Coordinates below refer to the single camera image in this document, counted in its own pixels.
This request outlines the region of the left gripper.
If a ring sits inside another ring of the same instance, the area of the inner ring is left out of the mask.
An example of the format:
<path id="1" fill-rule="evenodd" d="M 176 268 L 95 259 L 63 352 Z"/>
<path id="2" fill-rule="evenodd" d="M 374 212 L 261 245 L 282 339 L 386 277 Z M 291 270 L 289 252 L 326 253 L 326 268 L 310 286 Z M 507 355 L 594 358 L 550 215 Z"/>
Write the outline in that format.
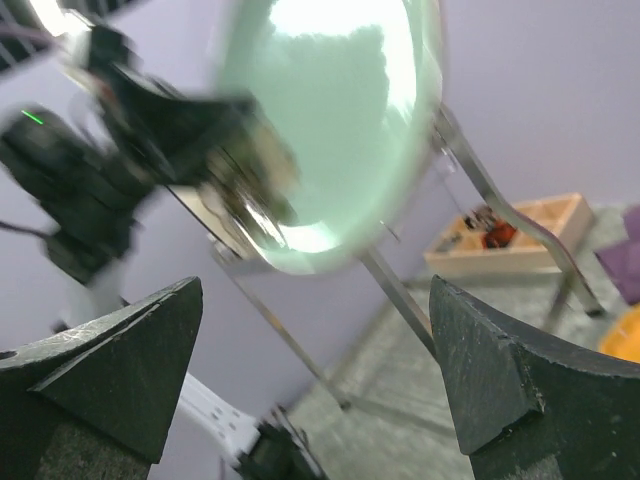
<path id="1" fill-rule="evenodd" d="M 163 92 L 129 71 L 131 54 L 128 38 L 104 24 L 64 35 L 66 74 L 97 101 L 123 155 L 161 184 L 194 185 L 207 154 L 241 130 L 257 101 Z"/>

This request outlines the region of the mint green flower plate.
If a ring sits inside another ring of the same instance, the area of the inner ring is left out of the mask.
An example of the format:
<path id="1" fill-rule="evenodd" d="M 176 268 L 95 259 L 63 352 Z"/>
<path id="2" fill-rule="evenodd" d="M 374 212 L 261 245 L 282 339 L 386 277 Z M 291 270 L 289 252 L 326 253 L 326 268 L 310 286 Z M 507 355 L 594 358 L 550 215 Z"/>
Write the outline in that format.
<path id="1" fill-rule="evenodd" d="M 442 82 L 435 1 L 239 2 L 215 87 L 254 95 L 296 166 L 257 253 L 309 275 L 373 246 L 426 168 Z"/>

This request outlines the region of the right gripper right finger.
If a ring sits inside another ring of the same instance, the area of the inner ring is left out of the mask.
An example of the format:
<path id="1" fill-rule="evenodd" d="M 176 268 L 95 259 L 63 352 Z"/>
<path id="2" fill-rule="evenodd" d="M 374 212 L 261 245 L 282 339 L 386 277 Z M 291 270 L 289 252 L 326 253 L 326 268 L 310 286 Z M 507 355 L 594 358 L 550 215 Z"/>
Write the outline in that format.
<path id="1" fill-rule="evenodd" d="M 545 333 L 440 277 L 429 311 L 475 478 L 638 478 L 638 364 Z"/>

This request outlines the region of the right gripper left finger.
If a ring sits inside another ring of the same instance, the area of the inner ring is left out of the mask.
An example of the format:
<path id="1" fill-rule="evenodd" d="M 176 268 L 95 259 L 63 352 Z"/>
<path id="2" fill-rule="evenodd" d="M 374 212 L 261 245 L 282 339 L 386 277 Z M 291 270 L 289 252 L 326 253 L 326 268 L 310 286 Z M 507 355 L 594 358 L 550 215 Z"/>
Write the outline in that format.
<path id="1" fill-rule="evenodd" d="M 181 280 L 1 354 L 4 479 L 145 479 L 164 451 L 203 312 Z"/>

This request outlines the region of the orange dotted plate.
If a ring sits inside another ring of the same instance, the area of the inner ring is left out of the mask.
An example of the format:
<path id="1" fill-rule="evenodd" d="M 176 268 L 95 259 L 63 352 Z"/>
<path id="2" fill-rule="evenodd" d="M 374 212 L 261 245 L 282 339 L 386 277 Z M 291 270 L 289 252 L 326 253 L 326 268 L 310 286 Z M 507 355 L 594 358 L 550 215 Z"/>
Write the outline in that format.
<path id="1" fill-rule="evenodd" d="M 634 305 L 621 315 L 601 339 L 598 351 L 618 359 L 640 362 L 640 309 Z"/>

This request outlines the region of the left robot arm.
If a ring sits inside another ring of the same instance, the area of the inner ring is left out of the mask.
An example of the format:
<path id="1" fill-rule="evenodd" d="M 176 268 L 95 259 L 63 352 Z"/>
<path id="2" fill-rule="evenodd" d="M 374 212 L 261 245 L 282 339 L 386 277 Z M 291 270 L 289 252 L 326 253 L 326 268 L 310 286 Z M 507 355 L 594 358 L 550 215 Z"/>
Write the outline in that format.
<path id="1" fill-rule="evenodd" d="M 87 24 L 59 45 L 113 146 L 95 148 L 46 109 L 2 128 L 2 164 L 54 220 L 46 253 L 71 281 L 68 328 L 1 356 L 2 477 L 144 479 L 183 413 L 244 479 L 323 478 L 284 409 L 253 418 L 188 374 L 198 279 L 131 306 L 118 279 L 135 212 L 158 187 L 210 189 L 242 232 L 276 239 L 292 215 L 290 152 L 253 97 L 190 98 L 137 74 L 117 30 Z"/>

